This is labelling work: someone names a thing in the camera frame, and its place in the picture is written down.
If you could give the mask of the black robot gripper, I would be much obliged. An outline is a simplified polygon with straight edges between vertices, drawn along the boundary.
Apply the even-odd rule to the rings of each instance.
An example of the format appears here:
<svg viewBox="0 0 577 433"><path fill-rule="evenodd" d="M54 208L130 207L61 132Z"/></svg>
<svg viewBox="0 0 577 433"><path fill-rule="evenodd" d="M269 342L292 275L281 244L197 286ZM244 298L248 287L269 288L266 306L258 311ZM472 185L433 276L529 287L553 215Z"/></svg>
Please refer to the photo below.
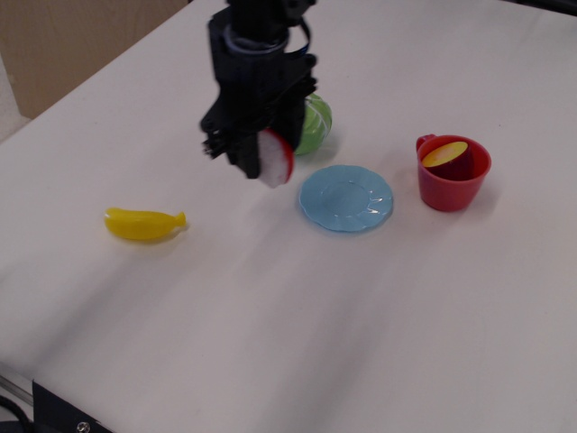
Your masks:
<svg viewBox="0 0 577 433"><path fill-rule="evenodd" d="M293 51L287 49L286 24L272 41L254 41L233 23L231 11L220 11L208 24L219 95L200 127L206 134L205 153L212 158L226 153L230 164L256 180L261 174L259 132L272 129L292 152L300 144L306 98L316 89L316 56L309 52L311 35L302 17L297 27L304 41Z"/></svg>

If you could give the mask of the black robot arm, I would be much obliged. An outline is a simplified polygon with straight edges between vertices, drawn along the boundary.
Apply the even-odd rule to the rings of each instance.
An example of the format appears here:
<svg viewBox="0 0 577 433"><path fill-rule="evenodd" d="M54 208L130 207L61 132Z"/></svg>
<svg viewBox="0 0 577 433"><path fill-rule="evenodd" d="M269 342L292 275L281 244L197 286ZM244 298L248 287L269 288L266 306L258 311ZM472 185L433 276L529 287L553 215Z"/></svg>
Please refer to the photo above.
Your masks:
<svg viewBox="0 0 577 433"><path fill-rule="evenodd" d="M225 155L250 180L287 183L316 89L310 43L289 51L294 27L308 37L310 1L230 1L208 23L219 94L200 122L205 153Z"/></svg>

